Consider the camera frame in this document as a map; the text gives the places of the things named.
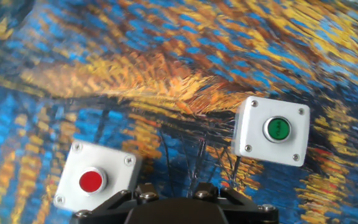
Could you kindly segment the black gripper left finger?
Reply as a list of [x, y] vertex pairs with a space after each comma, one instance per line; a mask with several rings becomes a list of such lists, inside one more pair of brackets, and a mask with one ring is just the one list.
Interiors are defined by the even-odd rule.
[[135, 190], [121, 190], [93, 210], [80, 210], [71, 216], [71, 224], [123, 224], [137, 206], [159, 199], [151, 183], [139, 184]]

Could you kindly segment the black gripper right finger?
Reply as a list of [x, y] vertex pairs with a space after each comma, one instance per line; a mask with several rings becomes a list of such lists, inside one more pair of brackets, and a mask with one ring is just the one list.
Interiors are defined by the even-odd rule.
[[194, 199], [216, 205], [228, 223], [278, 224], [277, 207], [266, 203], [257, 205], [230, 187], [218, 188], [211, 183], [200, 182]]

